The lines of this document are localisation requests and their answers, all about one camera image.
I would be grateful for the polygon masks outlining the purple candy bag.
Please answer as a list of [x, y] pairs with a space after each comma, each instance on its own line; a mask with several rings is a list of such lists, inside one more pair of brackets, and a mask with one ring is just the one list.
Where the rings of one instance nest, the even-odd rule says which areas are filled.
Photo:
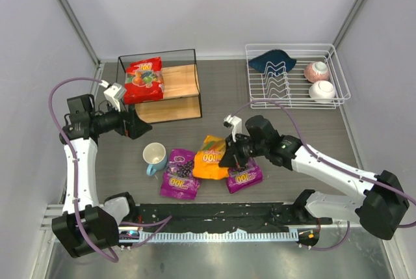
[[229, 168], [226, 186], [230, 194], [236, 193], [252, 185], [261, 183], [263, 173], [255, 159], [249, 158], [245, 166]]
[[196, 153], [175, 148], [171, 151], [163, 173], [160, 195], [178, 200], [194, 200], [200, 180], [193, 176]]

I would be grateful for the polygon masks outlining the orange candy bag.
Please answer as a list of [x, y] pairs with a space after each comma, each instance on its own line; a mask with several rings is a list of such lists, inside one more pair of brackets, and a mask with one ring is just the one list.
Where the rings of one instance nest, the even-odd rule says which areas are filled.
[[225, 152], [225, 139], [212, 135], [206, 136], [201, 149], [194, 156], [192, 175], [195, 178], [209, 180], [228, 178], [228, 168], [219, 166]]

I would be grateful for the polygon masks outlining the red candy bag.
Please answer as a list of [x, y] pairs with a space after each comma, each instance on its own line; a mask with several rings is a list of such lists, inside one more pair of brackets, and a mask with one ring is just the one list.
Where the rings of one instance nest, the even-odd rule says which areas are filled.
[[134, 105], [164, 98], [164, 79], [160, 57], [132, 62], [125, 71], [124, 103]]

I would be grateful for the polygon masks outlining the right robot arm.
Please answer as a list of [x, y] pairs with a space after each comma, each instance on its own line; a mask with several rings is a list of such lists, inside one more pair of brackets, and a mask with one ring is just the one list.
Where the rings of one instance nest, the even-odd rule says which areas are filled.
[[254, 157], [275, 166], [311, 176], [337, 189], [340, 195], [305, 190], [295, 201], [299, 214], [360, 224], [371, 235], [390, 240], [403, 227], [410, 201], [398, 178], [384, 170], [368, 172], [332, 159], [290, 135], [280, 135], [269, 120], [256, 115], [243, 122], [229, 115], [224, 126], [231, 130], [219, 165], [241, 168]]

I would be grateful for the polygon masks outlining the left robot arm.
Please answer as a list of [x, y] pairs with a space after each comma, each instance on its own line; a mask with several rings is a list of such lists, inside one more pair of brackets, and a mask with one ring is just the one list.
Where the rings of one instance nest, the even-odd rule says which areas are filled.
[[72, 258], [91, 254], [95, 249], [112, 248], [119, 243], [118, 227], [123, 221], [136, 222], [138, 211], [133, 197], [119, 193], [98, 201], [96, 155], [99, 136], [115, 131], [137, 139], [152, 126], [141, 120], [132, 106], [107, 112], [95, 109], [95, 99], [84, 94], [67, 100], [69, 113], [60, 141], [67, 158], [67, 195], [62, 215], [52, 220], [51, 228]]

